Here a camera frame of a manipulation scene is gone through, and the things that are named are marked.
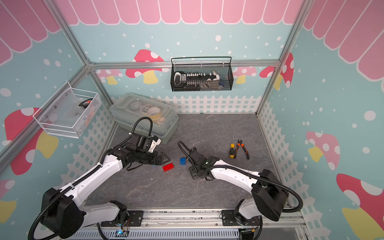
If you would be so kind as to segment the red long lego brick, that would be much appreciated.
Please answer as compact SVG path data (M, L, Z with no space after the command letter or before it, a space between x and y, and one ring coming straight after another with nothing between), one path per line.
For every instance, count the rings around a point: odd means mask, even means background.
M168 172L168 171L170 171L172 169L174 169L174 164L173 163L170 163L170 164L167 164L167 165L163 166L163 171L164 172Z

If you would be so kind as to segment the dark blue square lego brick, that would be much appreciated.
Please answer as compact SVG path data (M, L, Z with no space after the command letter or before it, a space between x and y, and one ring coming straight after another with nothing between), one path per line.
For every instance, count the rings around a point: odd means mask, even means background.
M184 166L186 165L186 158L180 158L180 165Z

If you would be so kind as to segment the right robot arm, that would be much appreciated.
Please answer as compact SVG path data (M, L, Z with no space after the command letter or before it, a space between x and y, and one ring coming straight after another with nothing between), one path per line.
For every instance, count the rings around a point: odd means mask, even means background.
M187 153L193 179L226 181L252 195L249 199L240 200L236 206L234 213L238 222L244 224L258 216L279 221L289 192L280 186L281 182L271 171L264 169L259 173L240 169L214 156L206 158L196 148L188 149Z

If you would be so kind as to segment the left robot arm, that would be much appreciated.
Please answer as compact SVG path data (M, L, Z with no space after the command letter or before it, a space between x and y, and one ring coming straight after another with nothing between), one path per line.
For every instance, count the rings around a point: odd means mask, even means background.
M43 195L42 209L29 231L28 238L35 238L38 224L53 232L50 240L56 236L66 239L79 229L102 222L111 222L124 227L130 221L127 207L118 201L85 207L83 202L111 176L133 162L141 165L163 166L170 162L163 152L150 148L147 152L133 151L121 146L106 151L102 161L77 180L56 190L49 189Z

